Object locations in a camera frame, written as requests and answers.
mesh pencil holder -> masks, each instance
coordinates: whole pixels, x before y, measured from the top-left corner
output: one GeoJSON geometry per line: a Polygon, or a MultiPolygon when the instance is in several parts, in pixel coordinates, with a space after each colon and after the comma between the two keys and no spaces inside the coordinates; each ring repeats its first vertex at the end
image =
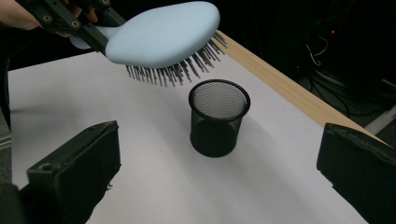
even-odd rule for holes
{"type": "Polygon", "coordinates": [[[250,108],[248,93],[231,81],[210,79],[191,89],[189,103],[192,146],[214,158],[233,151],[242,118],[250,108]]]}

table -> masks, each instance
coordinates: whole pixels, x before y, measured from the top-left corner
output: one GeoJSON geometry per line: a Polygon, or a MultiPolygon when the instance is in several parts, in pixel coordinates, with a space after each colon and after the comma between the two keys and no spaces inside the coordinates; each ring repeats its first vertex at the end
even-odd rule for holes
{"type": "Polygon", "coordinates": [[[362,128],[222,35],[221,63],[183,86],[132,80],[96,52],[10,72],[14,184],[83,129],[117,120],[122,166],[88,223],[366,223],[316,169],[325,122],[362,128]],[[210,78],[251,99],[222,158],[189,138],[188,93],[210,78]]]}

white paper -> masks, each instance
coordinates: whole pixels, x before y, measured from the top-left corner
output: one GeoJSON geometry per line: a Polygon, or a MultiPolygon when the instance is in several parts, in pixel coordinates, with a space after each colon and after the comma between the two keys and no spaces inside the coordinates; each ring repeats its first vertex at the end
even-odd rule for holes
{"type": "Polygon", "coordinates": [[[100,53],[9,73],[13,182],[94,124],[120,126],[121,168],[90,224],[366,223],[316,168],[323,128],[229,56],[167,88],[129,78],[100,53]],[[251,99],[232,153],[191,146],[190,89],[222,78],[251,99]]]}

dark background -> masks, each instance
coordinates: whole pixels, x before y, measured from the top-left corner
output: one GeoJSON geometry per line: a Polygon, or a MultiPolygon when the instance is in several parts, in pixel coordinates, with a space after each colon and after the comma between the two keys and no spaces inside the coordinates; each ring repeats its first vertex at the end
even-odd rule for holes
{"type": "MultiPolygon", "coordinates": [[[[112,6],[128,20],[148,9],[182,2],[188,1],[113,0],[112,6]]],[[[374,88],[384,77],[394,80],[394,0],[208,2],[219,8],[219,30],[294,80],[316,66],[305,44],[314,53],[326,48],[317,57],[320,69],[337,74],[357,91],[374,88]]],[[[68,38],[40,28],[26,35],[33,44],[11,59],[11,70],[90,51],[76,49],[68,38]]]]}

hairbrush bristle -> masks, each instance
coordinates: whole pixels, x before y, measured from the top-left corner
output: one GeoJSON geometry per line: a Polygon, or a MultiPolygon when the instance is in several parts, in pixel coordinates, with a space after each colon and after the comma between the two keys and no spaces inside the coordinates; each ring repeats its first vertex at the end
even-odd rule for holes
{"type": "MultiPolygon", "coordinates": [[[[215,33],[213,38],[215,38],[218,42],[220,42],[221,45],[227,48],[225,39],[219,33],[215,33]]],[[[165,87],[168,86],[168,83],[172,83],[172,85],[175,87],[175,83],[178,82],[179,85],[182,86],[184,78],[186,78],[189,82],[192,82],[191,74],[194,74],[196,77],[200,78],[199,71],[197,71],[195,67],[198,67],[202,73],[209,73],[207,66],[214,68],[212,61],[220,62],[220,59],[217,56],[219,54],[224,54],[224,52],[211,39],[200,50],[180,63],[164,68],[146,68],[126,65],[126,70],[128,71],[129,77],[138,81],[165,87]]]]}

